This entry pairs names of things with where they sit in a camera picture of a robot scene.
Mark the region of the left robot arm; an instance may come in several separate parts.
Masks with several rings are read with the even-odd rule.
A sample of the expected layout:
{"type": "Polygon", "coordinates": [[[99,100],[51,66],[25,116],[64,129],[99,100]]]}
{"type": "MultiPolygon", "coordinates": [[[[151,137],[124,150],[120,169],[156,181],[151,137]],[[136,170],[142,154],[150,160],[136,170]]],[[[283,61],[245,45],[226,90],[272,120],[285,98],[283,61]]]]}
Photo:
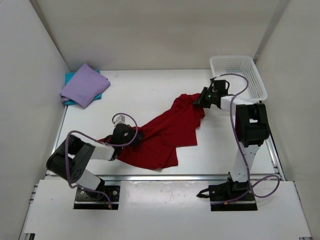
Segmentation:
{"type": "Polygon", "coordinates": [[[143,138],[140,130],[125,123],[116,124],[112,134],[95,143],[84,142],[71,133],[48,158],[46,168],[70,185],[83,189],[93,200],[100,200],[105,194],[105,181],[87,170],[89,161],[116,160],[143,138]]]}

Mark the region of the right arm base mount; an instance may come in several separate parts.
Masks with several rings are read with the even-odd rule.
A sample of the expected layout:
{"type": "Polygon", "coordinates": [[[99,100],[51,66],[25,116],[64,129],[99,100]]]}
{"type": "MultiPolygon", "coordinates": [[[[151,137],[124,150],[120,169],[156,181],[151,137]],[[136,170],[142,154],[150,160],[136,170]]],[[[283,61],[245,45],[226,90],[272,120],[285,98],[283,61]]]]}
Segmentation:
{"type": "Polygon", "coordinates": [[[255,196],[252,194],[249,182],[233,181],[209,185],[201,190],[198,198],[209,199],[212,212],[257,211],[255,196]]]}

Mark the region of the red t-shirt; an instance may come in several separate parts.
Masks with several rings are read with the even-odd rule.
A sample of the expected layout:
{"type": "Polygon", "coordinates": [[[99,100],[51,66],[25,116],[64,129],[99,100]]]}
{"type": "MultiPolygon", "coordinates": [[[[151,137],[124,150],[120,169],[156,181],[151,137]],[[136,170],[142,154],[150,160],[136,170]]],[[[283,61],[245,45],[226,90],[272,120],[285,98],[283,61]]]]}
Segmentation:
{"type": "Polygon", "coordinates": [[[203,107],[194,104],[199,96],[184,93],[177,97],[170,109],[138,128],[142,141],[125,146],[117,159],[148,170],[177,166],[177,148],[198,144],[196,129],[205,117],[203,107]]]}

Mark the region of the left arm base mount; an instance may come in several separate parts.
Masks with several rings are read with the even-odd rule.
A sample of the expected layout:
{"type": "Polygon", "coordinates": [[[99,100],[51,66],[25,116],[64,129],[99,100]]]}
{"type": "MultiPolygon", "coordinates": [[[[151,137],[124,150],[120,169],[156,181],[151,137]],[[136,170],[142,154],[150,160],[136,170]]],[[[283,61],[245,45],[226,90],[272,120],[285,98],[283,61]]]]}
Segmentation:
{"type": "Polygon", "coordinates": [[[96,194],[77,188],[73,208],[75,210],[118,210],[121,186],[105,185],[103,192],[109,197],[109,200],[103,194],[96,194]]]}

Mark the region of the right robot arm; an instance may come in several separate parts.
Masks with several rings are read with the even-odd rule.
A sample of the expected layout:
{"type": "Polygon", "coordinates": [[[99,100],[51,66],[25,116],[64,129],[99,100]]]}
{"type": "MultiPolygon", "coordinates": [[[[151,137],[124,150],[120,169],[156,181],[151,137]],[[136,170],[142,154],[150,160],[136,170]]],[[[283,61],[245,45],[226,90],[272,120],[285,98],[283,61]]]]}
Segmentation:
{"type": "Polygon", "coordinates": [[[229,94],[227,80],[210,80],[193,105],[210,108],[212,105],[229,111],[231,128],[238,146],[235,162],[229,173],[232,183],[225,186],[224,193],[230,200],[238,199],[243,188],[239,183],[247,183],[255,156],[270,136],[270,127],[264,104],[249,102],[229,94]]]}

